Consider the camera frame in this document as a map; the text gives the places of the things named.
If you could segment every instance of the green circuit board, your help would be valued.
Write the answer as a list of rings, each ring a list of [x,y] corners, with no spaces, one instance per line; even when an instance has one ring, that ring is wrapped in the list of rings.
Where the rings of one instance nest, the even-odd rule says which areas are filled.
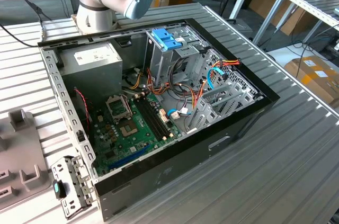
[[[100,109],[90,114],[94,123],[94,143],[92,147],[96,155],[95,168],[99,176],[158,149],[181,136],[181,132],[172,122],[165,123],[161,121],[159,114],[161,106],[156,97],[153,94],[149,94],[145,100],[148,102],[146,104],[153,108],[153,116],[158,117],[158,120],[171,136],[164,140],[154,135],[142,115],[145,112],[137,108],[137,103],[135,103],[137,100],[127,100],[132,117],[123,118],[119,122],[113,122],[107,106],[103,105]],[[118,103],[118,105],[119,111],[123,112],[121,103]]]

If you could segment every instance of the metal shelf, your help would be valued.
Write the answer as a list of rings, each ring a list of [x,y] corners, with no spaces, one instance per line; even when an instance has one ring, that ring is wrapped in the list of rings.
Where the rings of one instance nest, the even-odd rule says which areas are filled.
[[[277,25],[281,25],[291,11],[294,9],[295,6],[299,6],[303,8],[305,11],[309,12],[313,16],[317,17],[322,22],[328,24],[329,26],[334,27],[336,30],[339,30],[339,16],[334,13],[334,9],[339,7],[339,0],[289,0],[292,2],[291,6],[287,9],[284,16],[282,17],[281,21]],[[269,26],[271,20],[275,16],[276,12],[278,11],[280,5],[282,4],[283,0],[276,0],[274,3],[271,11],[267,15],[264,23],[260,27],[257,35],[255,36],[253,43],[258,44],[261,37],[263,36],[264,32],[266,31],[267,27]],[[319,27],[319,23],[311,30],[311,34]]]

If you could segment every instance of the expansion slot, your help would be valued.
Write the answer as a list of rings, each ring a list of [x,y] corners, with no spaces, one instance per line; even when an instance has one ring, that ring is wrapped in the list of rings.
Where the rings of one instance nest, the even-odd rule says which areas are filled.
[[[143,155],[146,152],[147,148],[149,148],[149,147],[150,147],[150,145],[145,146],[143,149],[135,152],[134,154],[131,154],[131,155],[125,157],[124,159],[121,159],[121,160],[119,160],[117,162],[114,162],[113,164],[108,166],[108,169],[114,169],[114,168],[120,167],[120,166],[122,166],[122,165],[124,165],[124,164],[126,164],[128,162],[131,162],[132,160],[134,160],[134,159],[140,157],[141,155]]]
[[[170,136],[170,132],[164,126],[157,114],[154,113],[153,107],[146,99],[136,100],[134,101],[134,104],[158,141]]]

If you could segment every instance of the blue pcie slot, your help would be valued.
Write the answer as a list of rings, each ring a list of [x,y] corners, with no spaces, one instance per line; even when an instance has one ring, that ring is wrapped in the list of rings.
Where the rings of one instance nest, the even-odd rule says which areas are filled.
[[[145,153],[145,151],[150,147],[150,145],[145,146],[143,149],[136,151],[135,153],[125,157],[124,159],[118,160],[117,162],[114,162],[113,164],[108,166],[108,169],[114,169],[117,167],[120,167],[138,157],[140,157],[141,155],[143,155]]]

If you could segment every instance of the slotted aluminum surface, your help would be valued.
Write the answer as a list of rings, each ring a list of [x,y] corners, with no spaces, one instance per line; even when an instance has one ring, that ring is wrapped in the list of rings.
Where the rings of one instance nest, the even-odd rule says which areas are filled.
[[[339,208],[338,116],[208,8],[155,8],[125,28],[192,17],[279,95],[240,141],[128,208],[113,223],[326,223]],[[48,39],[77,35],[71,20],[46,22]],[[35,43],[37,23],[8,27]],[[15,107],[34,114],[47,165],[73,155],[39,50],[0,31],[0,117]],[[52,188],[1,212],[4,223],[102,223],[94,205],[67,222]]]
[[[339,7],[339,0],[290,0],[313,16],[330,26],[339,24],[339,16],[334,9]]]

